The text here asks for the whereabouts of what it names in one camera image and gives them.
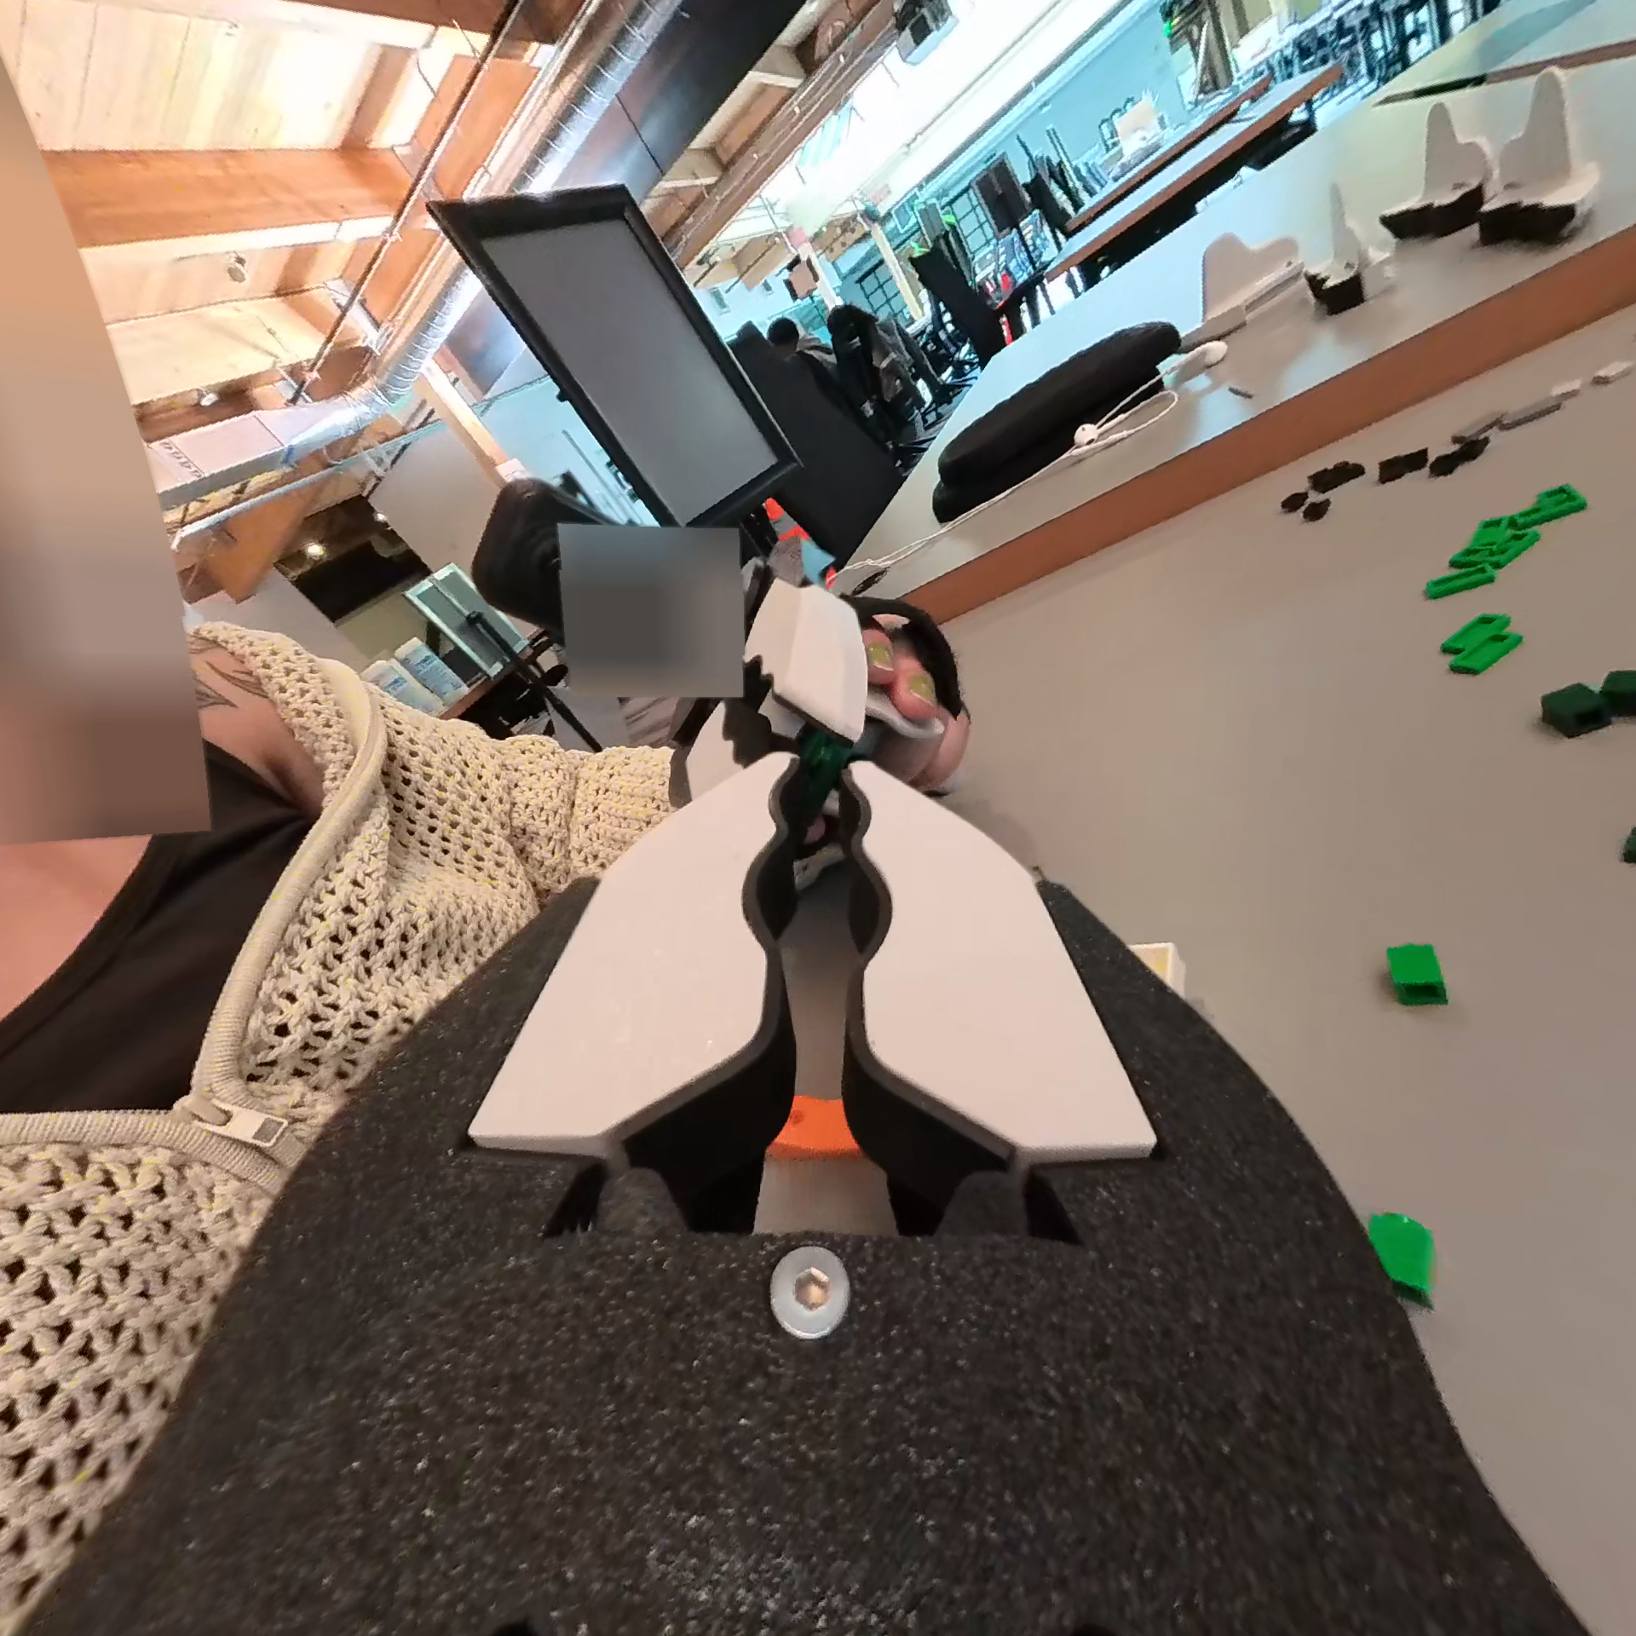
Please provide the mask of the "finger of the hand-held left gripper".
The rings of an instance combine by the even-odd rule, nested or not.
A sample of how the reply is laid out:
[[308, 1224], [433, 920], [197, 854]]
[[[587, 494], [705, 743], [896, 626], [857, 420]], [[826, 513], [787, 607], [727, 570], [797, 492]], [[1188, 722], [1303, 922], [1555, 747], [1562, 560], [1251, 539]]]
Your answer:
[[768, 583], [750, 620], [744, 659], [772, 696], [842, 743], [867, 730], [869, 663], [855, 611], [828, 587]]

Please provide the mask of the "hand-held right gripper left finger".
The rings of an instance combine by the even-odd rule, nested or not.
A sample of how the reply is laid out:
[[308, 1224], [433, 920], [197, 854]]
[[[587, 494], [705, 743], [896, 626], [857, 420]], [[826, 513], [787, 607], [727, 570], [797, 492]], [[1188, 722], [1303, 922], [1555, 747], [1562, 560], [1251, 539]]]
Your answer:
[[672, 811], [587, 899], [468, 1135], [610, 1160], [776, 1028], [776, 940], [746, 889], [787, 837], [774, 751]]

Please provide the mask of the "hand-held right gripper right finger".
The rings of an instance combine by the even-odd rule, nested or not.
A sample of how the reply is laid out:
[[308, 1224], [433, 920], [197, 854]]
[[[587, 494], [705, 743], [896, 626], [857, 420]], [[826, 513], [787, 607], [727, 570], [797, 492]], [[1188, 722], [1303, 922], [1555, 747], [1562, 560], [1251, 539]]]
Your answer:
[[1038, 881], [869, 763], [844, 778], [863, 957], [846, 1115], [885, 1172], [1149, 1158], [1157, 1133]]

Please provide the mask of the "person's left forearm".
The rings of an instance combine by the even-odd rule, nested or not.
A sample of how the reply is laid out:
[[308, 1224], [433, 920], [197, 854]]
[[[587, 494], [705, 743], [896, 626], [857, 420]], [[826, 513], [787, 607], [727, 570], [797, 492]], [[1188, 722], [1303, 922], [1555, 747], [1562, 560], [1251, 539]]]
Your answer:
[[468, 971], [561, 889], [604, 874], [672, 811], [666, 747], [567, 749], [540, 733], [386, 710], [386, 926], [427, 967]]

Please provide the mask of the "small black lego pieces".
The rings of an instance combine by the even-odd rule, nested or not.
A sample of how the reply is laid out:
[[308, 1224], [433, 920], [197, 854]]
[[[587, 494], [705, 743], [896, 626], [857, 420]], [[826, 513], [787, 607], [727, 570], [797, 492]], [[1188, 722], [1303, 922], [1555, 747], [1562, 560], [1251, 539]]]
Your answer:
[[1410, 476], [1453, 476], [1483, 459], [1498, 430], [1500, 426], [1494, 422], [1481, 426], [1477, 432], [1455, 435], [1438, 449], [1418, 445], [1395, 455], [1385, 455], [1375, 463], [1338, 459], [1329, 465], [1321, 465], [1309, 472], [1303, 486], [1286, 492], [1280, 498], [1278, 508], [1288, 517], [1319, 521], [1333, 509], [1336, 490], [1368, 476], [1377, 484], [1397, 484]]

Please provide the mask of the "pile of bright green lego pieces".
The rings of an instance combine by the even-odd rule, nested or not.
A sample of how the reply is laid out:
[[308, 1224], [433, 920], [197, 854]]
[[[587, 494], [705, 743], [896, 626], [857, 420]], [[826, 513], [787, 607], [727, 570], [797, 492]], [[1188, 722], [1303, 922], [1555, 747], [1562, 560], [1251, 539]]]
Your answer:
[[[1588, 496], [1574, 482], [1539, 490], [1521, 509], [1479, 521], [1463, 546], [1449, 556], [1446, 570], [1422, 583], [1430, 603], [1477, 595], [1494, 589], [1506, 572], [1533, 550], [1545, 531], [1590, 508]], [[1516, 619], [1498, 609], [1473, 611], [1442, 638], [1438, 652], [1455, 675], [1479, 677], [1523, 646]]]

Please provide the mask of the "scattered dark green lego pieces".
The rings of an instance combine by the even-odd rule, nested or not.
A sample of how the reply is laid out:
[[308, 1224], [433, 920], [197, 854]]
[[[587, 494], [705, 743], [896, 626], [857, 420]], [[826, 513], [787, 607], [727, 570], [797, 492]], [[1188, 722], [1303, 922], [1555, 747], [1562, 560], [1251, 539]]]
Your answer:
[[1574, 681], [1541, 694], [1541, 724], [1564, 739], [1632, 720], [1634, 667], [1615, 667], [1599, 685]]

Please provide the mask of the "person's left hand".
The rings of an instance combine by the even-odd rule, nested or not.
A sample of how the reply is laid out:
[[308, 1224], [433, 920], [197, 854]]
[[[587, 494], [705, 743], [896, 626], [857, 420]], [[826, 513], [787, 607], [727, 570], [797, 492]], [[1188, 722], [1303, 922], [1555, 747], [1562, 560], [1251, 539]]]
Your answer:
[[955, 650], [926, 609], [902, 599], [846, 597], [865, 642], [865, 733], [857, 755], [931, 798], [949, 798], [972, 720]]

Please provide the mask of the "orange brick separator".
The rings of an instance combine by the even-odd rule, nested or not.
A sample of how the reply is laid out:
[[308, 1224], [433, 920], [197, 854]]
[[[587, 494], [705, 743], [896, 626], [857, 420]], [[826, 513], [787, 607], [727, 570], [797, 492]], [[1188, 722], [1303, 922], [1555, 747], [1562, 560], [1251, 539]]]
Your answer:
[[785, 1125], [768, 1146], [777, 1160], [853, 1160], [863, 1148], [853, 1137], [846, 1103], [838, 1096], [797, 1094]]

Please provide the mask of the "monitor on black stand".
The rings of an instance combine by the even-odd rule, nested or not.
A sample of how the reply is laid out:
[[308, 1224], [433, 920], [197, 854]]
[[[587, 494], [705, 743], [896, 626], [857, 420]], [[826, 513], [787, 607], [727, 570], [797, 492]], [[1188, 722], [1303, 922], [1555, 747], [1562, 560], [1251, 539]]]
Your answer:
[[731, 525], [801, 459], [622, 184], [429, 213], [665, 525]]

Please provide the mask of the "black oval case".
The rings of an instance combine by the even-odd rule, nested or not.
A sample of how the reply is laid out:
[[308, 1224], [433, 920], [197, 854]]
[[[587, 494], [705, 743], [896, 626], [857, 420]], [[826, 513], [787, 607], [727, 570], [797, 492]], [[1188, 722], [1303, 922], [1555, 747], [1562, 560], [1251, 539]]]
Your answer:
[[1161, 365], [1181, 354], [1169, 321], [1116, 330], [1019, 387], [974, 418], [937, 459], [931, 508], [951, 523], [1044, 471], [1075, 445], [1081, 426], [1107, 422], [1155, 397]]

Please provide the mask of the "white earphones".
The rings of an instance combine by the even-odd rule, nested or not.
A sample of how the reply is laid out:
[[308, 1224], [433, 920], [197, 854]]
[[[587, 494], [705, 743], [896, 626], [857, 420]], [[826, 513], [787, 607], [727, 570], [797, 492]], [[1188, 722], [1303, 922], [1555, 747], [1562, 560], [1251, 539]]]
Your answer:
[[1140, 385], [1103, 416], [1079, 424], [1070, 457], [1087, 457], [1134, 439], [1179, 404], [1186, 385], [1222, 367], [1229, 352], [1231, 344], [1223, 336], [1192, 346], [1177, 361], [1161, 367], [1153, 383]]

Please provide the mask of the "black inner top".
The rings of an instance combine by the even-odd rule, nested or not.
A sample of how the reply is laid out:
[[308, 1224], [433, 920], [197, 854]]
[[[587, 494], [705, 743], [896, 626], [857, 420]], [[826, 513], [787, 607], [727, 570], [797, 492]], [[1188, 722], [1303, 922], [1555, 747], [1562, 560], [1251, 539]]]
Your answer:
[[160, 833], [2, 1026], [2, 1113], [168, 1111], [259, 911], [314, 817], [207, 743], [213, 827]]

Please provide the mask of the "cream knit sweater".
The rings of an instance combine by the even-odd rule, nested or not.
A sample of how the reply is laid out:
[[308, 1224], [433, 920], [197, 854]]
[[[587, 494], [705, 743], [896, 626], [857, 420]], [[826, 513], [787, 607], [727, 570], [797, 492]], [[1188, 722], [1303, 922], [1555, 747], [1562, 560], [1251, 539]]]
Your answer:
[[[443, 718], [281, 632], [197, 622], [187, 638], [205, 763], [207, 743], [224, 747], [314, 823], [172, 1109], [4, 1113], [4, 1629], [148, 1454], [322, 1127], [495, 954], [460, 973], [427, 967], [384, 922], [386, 710]], [[4, 1018], [78, 946], [154, 835], [4, 846]]]

